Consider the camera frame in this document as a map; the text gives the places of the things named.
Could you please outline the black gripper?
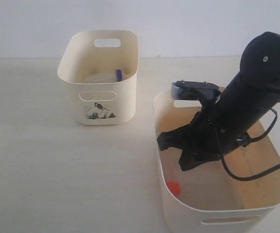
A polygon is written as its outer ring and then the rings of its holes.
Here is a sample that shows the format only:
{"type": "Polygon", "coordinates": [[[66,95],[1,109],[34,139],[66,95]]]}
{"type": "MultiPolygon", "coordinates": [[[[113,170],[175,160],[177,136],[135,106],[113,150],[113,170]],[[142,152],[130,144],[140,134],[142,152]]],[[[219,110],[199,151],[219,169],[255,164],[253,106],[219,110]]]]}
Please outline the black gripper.
{"type": "Polygon", "coordinates": [[[220,155],[244,145],[249,138],[249,128],[250,112],[245,105],[214,104],[205,112],[197,113],[190,125],[161,132],[157,144],[161,151],[181,149],[181,171],[189,171],[219,161],[220,155]]]}

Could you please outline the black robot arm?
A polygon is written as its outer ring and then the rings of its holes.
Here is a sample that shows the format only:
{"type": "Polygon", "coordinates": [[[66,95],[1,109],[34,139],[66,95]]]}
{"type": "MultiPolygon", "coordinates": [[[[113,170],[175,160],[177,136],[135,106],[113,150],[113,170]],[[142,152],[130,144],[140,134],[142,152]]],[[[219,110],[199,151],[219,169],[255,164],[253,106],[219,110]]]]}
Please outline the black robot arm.
{"type": "Polygon", "coordinates": [[[171,97],[201,104],[189,123],[157,137],[160,150],[181,150],[181,170],[218,161],[256,142],[248,130],[280,102],[280,35],[265,32],[252,39],[241,56],[238,73],[224,90],[213,83],[176,81],[171,97]]]}

